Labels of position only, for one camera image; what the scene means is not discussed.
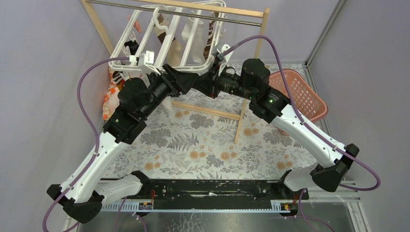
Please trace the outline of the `white plastic clip hanger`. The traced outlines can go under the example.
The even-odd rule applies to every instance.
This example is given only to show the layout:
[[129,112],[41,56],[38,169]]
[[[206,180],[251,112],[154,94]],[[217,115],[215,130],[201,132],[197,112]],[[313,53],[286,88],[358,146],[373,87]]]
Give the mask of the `white plastic clip hanger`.
[[[226,7],[226,3],[223,0],[205,0],[198,2],[200,8],[197,10],[189,10],[187,7],[170,6],[164,4],[152,4],[143,5],[140,10],[135,10],[132,15],[128,16],[128,23],[111,55],[112,58],[117,57],[129,57],[124,52],[124,43],[127,41],[137,41],[139,48],[136,52],[136,56],[140,56],[141,53],[145,53],[147,50],[155,53],[154,66],[159,70],[162,70],[162,66],[166,63],[165,57],[168,51],[169,42],[175,37],[182,45],[182,60],[179,66],[173,67],[174,69],[182,72],[203,73],[207,71],[214,62],[212,56],[213,48],[220,44],[221,28],[223,20],[226,18],[224,13],[218,13],[214,10],[210,10],[210,7]],[[157,17],[162,14],[165,19],[170,22],[170,26],[160,26]],[[191,29],[188,42],[182,40],[182,30],[184,25],[188,21],[188,18],[195,18]],[[203,21],[205,25],[205,40],[208,37],[208,24],[210,19],[216,20],[216,31],[211,45],[211,50],[207,60],[204,64],[197,64],[192,60],[190,55],[191,44],[193,40],[193,34],[196,31],[198,20]],[[139,33],[134,27],[135,20],[138,20],[143,30]],[[167,36],[163,44],[160,43],[157,35],[154,31],[154,25],[160,29],[165,29]],[[136,62],[130,62],[129,59],[123,61],[111,61],[108,63],[109,67],[118,72],[125,73],[143,73],[137,68]]]

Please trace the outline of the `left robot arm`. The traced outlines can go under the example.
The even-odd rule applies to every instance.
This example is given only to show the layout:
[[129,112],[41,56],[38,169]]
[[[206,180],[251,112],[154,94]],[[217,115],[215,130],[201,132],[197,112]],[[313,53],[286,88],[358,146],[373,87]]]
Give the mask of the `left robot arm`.
[[140,78],[125,81],[118,94],[119,106],[97,136],[94,149],[70,178],[48,188],[54,203],[77,222],[88,223],[103,206],[121,198],[135,195],[143,199],[149,195],[149,179],[140,171],[108,184],[100,185],[99,181],[122,150],[144,130],[148,116],[163,100],[188,93],[200,76],[165,64],[163,72],[152,73],[151,77],[149,86]]

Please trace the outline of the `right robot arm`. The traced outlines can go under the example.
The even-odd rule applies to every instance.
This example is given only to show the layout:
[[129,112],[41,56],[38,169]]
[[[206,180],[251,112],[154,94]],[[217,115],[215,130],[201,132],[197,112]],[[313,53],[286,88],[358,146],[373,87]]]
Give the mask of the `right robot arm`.
[[296,191],[315,186],[335,192],[352,165],[350,157],[356,157],[359,148],[331,139],[295,110],[286,95],[269,85],[270,71],[260,59],[245,60],[240,75],[228,73],[227,68],[220,72],[220,67],[215,62],[207,72],[197,75],[193,89],[211,98],[222,91],[249,100],[249,109],[257,117],[288,133],[317,161],[285,173],[277,186],[278,195],[289,199]]

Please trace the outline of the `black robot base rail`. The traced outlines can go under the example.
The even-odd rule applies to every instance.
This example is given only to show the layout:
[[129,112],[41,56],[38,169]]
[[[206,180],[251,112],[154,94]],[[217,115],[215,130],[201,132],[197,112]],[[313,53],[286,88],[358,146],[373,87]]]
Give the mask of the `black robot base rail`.
[[135,213],[285,213],[298,210],[307,193],[272,180],[152,179],[141,191],[104,206]]

